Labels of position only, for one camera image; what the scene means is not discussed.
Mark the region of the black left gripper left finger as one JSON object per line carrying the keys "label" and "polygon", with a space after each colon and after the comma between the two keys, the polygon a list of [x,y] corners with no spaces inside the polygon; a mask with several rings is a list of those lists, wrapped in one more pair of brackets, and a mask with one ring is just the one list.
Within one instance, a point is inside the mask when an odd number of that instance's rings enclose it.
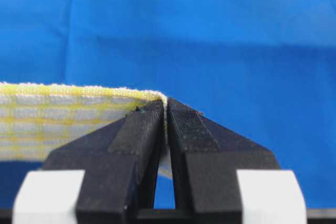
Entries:
{"label": "black left gripper left finger", "polygon": [[51,151],[25,176],[12,223],[126,223],[155,178],[162,121],[162,102],[150,102]]}

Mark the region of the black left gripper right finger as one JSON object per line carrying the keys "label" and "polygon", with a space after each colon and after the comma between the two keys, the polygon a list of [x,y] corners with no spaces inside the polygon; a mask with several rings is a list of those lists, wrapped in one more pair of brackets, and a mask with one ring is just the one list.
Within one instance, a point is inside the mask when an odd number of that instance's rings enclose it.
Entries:
{"label": "black left gripper right finger", "polygon": [[307,222],[296,176],[272,151],[175,99],[167,120],[175,203],[196,223]]}

